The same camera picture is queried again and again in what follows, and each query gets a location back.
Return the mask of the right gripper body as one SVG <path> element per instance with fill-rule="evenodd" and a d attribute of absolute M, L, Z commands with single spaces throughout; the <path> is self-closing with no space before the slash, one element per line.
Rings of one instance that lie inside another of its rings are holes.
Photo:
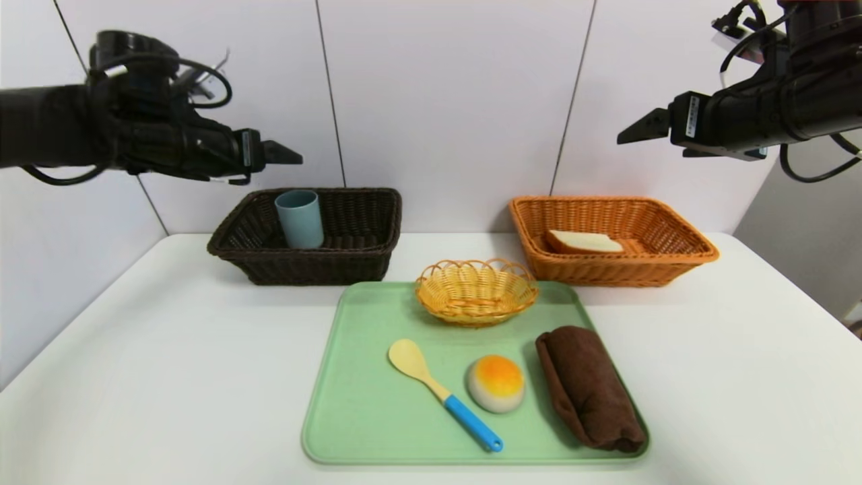
<path fill-rule="evenodd" d="M 744 162 L 766 159 L 768 148 L 798 142 L 789 126 L 782 77 L 763 65 L 749 79 L 708 96 L 684 92 L 669 104 L 670 142 Z"/>

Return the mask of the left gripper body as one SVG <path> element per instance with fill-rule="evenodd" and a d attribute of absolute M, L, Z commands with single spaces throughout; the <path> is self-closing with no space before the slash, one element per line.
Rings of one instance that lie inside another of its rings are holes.
<path fill-rule="evenodd" d="M 265 168 L 257 130 L 233 130 L 210 119 L 196 119 L 183 129 L 183 169 L 203 179 L 250 179 Z"/>

